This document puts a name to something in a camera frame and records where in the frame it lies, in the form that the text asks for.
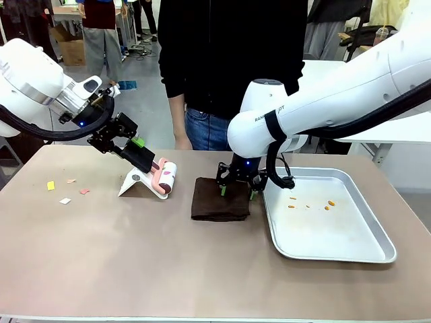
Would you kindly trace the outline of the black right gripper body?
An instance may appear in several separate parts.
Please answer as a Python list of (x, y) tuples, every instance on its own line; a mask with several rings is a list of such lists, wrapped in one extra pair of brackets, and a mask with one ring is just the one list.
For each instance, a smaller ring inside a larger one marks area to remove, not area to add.
[(237, 181), (249, 182), (259, 175), (261, 157), (244, 158), (233, 154), (230, 174)]

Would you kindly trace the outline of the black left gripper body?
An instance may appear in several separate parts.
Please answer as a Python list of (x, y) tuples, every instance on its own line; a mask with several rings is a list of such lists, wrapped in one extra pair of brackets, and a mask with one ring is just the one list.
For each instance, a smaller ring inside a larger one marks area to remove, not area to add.
[(113, 112), (114, 98), (91, 96), (86, 105), (71, 119), (71, 122), (79, 127), (77, 130), (79, 135), (91, 135), (111, 119)]

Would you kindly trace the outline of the person's right hand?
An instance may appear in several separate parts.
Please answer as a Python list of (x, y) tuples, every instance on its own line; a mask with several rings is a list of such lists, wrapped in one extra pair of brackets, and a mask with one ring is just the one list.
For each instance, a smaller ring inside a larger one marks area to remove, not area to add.
[(186, 134), (175, 135), (175, 149), (192, 150), (193, 146)]

